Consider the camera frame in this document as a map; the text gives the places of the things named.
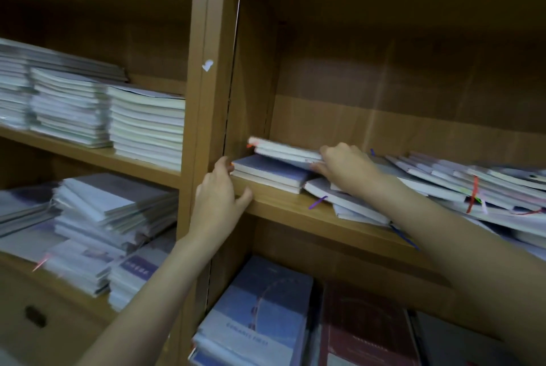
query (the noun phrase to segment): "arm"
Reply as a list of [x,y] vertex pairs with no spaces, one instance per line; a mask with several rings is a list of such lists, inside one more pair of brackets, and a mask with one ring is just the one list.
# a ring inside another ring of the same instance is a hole
[[546,264],[383,174],[357,147],[323,147],[315,170],[408,232],[520,359],[546,359]]
[[197,187],[189,233],[152,278],[87,350],[78,366],[152,365],[192,283],[233,231],[252,200],[247,188],[235,200],[226,158]]

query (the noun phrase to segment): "hand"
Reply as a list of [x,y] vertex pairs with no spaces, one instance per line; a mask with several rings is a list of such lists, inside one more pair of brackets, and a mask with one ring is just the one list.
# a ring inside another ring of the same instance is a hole
[[229,178],[232,167],[223,156],[215,163],[214,170],[203,179],[195,191],[195,206],[189,230],[209,240],[222,244],[237,224],[253,195],[249,187],[239,199],[235,199],[233,184]]
[[320,154],[324,162],[314,163],[311,168],[353,196],[362,198],[366,187],[383,176],[370,158],[356,146],[346,143],[340,143],[335,148],[323,146]]

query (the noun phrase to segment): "cabinet door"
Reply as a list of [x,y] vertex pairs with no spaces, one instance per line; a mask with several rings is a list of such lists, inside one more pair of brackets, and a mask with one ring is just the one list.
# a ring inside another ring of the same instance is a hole
[[73,365],[105,327],[5,270],[0,270],[0,319],[0,347],[28,366]]

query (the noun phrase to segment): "dark red book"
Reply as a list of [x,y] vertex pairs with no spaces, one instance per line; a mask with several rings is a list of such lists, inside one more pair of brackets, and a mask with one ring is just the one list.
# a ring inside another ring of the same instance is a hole
[[394,301],[329,282],[321,314],[319,366],[418,366],[405,310]]

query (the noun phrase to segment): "left hand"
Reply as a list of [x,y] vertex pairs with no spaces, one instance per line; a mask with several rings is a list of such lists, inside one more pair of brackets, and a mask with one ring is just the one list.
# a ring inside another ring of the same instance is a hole
[[229,178],[232,169],[227,156],[215,163],[214,170],[203,179],[195,192],[195,206],[189,230],[199,236],[218,240],[222,244],[235,228],[239,218],[252,201],[253,194],[247,186],[240,198],[235,199]]

